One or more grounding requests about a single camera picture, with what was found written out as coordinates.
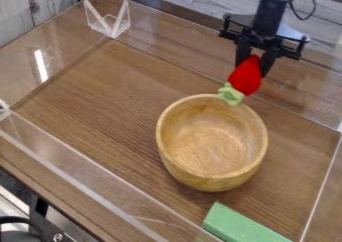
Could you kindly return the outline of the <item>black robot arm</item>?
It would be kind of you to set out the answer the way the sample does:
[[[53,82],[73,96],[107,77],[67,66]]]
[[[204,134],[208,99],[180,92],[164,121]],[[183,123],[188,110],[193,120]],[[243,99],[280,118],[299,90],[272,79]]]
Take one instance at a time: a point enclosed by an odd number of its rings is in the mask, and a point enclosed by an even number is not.
[[[236,45],[235,65],[251,54],[251,49],[263,51],[260,74],[266,76],[276,59],[287,57],[299,60],[310,37],[283,22],[286,7],[294,0],[259,0],[256,12],[251,15],[226,13],[219,36]]]

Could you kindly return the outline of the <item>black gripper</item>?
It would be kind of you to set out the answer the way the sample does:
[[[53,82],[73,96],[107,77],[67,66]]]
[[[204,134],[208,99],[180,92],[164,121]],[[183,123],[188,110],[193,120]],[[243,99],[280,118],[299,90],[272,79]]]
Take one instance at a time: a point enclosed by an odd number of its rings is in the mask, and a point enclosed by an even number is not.
[[[252,28],[252,15],[224,14],[219,36],[231,40],[236,45],[235,66],[251,54],[251,49],[264,51],[260,59],[262,76],[267,73],[280,57],[300,59],[302,50],[310,42],[310,37],[290,27],[284,22],[279,24],[274,35],[266,36]]]

